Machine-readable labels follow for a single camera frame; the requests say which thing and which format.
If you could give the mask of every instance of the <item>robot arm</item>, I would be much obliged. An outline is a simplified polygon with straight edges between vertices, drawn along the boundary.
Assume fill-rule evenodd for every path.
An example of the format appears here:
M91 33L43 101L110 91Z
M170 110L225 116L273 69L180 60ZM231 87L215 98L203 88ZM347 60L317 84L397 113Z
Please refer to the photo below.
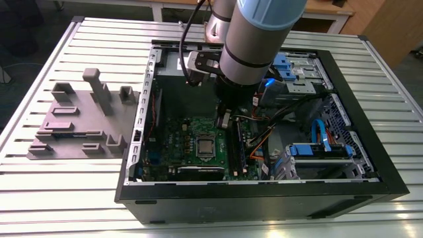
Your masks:
M217 0L218 6L221 1L231 5L231 0ZM191 72L218 74L215 93L223 112L251 99L293 25L303 14L306 2L307 0L238 0L229 32L225 34L221 29L218 35L225 41L219 60L210 53L191 53L191 58L196 58L190 59L190 62L196 62L188 66ZM207 60L217 60L219 64L206 63Z

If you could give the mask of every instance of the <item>blue plastic clip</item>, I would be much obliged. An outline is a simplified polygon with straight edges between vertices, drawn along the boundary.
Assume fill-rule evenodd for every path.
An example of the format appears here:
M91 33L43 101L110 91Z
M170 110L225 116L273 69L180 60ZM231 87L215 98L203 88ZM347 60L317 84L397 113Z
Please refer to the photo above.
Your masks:
M325 145L326 151L333 151L330 146L330 139L325 129L325 123L321 119L315 119L311 125L311 142L318 143L317 126L321 128L321 142Z
M351 146L346 145L346 151L347 151L349 157L351 157L354 155Z

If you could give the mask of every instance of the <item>floor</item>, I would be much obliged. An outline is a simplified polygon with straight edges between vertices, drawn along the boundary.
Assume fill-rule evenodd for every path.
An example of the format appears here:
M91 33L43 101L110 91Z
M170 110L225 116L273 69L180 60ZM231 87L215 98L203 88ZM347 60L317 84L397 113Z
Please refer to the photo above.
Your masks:
M152 20L152 12L148 7L67 2L64 11L58 12L51 1L38 0L38 4L46 21L42 26L31 29L34 37L39 43L38 53L28 57L18 58L14 57L0 46L2 65L19 63L19 65L6 69L7 73L12 77L12 81L8 84L0 83L0 132L7 125L7 122L42 69L42 66L36 64L43 64L46 62L74 16L83 15L87 17L100 18ZM3 1L0 1L0 11L4 9L6 5ZM190 15L190 10L163 10L164 21L178 22L182 20L187 22ZM202 11L196 16L194 23L200 24L205 19L209 18L210 12ZM410 54L402 64L394 69L394 72L417 102L423 107L423 60L415 59Z

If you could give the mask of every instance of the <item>motherboard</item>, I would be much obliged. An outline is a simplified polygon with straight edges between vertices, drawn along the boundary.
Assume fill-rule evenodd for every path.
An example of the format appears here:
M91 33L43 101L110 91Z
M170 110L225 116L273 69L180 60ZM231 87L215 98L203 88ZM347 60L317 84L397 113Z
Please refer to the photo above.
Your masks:
M250 123L239 122L239 129L238 138L243 147L253 137ZM187 175L194 180L258 180L258 166L246 164L245 150L237 152L243 153L242 156L233 156L233 141L229 141L233 136L227 134L226 130L217 128L213 118L167 118L162 149L146 152L150 164L143 168L144 178L150 181L168 181L175 180L176 175L178 179Z

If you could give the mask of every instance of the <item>red wire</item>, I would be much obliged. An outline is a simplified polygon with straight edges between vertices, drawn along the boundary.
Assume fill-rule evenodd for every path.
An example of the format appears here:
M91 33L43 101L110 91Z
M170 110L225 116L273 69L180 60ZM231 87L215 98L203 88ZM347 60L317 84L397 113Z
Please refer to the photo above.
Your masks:
M152 129L154 129L154 124L156 122L156 110L155 110L155 96L154 94L152 95L152 102L151 102L151 109L152 109L152 124L151 124L151 128L150 128L150 132L148 132L148 136L147 136L147 139L150 138L151 136L151 132L152 132Z

